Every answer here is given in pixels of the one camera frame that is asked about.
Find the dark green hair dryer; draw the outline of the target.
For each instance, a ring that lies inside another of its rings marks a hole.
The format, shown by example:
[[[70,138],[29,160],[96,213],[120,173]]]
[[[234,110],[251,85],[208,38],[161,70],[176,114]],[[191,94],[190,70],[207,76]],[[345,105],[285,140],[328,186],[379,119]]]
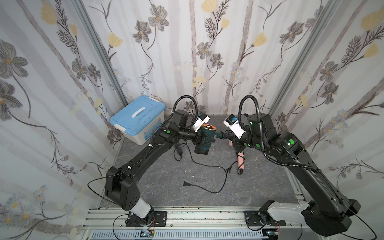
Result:
[[[219,132],[216,134],[217,128],[210,124],[203,124],[198,130],[198,137],[195,140],[195,150],[196,154],[207,155],[211,148],[212,143],[216,139],[225,140],[228,138],[229,131]]]

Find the pink hair dryer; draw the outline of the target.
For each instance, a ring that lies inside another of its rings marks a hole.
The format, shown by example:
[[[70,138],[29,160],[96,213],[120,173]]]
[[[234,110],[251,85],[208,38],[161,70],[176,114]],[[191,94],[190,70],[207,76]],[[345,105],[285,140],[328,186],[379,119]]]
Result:
[[[244,171],[244,162],[245,162],[244,152],[236,153],[236,154],[237,154],[237,158],[238,158],[238,161],[237,161],[237,163],[238,163],[237,174],[238,175],[242,175],[243,171]]]

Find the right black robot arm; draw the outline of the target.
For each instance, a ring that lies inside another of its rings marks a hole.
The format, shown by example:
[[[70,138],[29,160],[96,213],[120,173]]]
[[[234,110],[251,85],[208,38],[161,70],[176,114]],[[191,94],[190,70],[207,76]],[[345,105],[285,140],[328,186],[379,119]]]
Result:
[[[269,225],[272,221],[301,223],[324,237],[349,229],[351,217],[361,208],[360,203],[337,190],[297,136],[277,132],[271,116],[261,113],[254,96],[245,96],[240,102],[238,116],[231,115],[224,124],[232,131],[229,139],[236,152],[242,153],[246,148],[260,151],[268,161],[286,167],[312,197],[311,201],[297,207],[267,201],[259,210],[263,224]]]

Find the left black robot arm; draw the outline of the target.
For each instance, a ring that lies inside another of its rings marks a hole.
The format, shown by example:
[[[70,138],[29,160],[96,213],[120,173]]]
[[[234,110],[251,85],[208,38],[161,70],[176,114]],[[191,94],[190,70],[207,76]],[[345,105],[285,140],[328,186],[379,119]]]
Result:
[[[208,153],[203,150],[208,135],[201,128],[210,118],[203,112],[195,112],[192,123],[188,124],[189,115],[189,112],[173,108],[171,115],[152,134],[147,147],[126,164],[107,171],[105,196],[129,213],[127,225],[150,226],[155,221],[154,208],[141,197],[137,183],[161,155],[180,140],[190,140],[199,154]]]

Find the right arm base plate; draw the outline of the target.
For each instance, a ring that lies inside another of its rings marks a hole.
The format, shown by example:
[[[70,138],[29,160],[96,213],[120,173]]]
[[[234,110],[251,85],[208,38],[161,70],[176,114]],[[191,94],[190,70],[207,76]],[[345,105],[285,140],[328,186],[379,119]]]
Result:
[[[285,221],[275,221],[267,212],[244,211],[246,224],[248,227],[284,227]]]

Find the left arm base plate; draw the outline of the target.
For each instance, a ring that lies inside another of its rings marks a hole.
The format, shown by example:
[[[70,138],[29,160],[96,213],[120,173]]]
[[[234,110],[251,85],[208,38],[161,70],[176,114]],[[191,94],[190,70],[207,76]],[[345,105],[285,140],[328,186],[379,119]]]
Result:
[[[167,216],[167,211],[150,211],[149,214],[142,219],[130,213],[125,223],[127,227],[165,227]]]

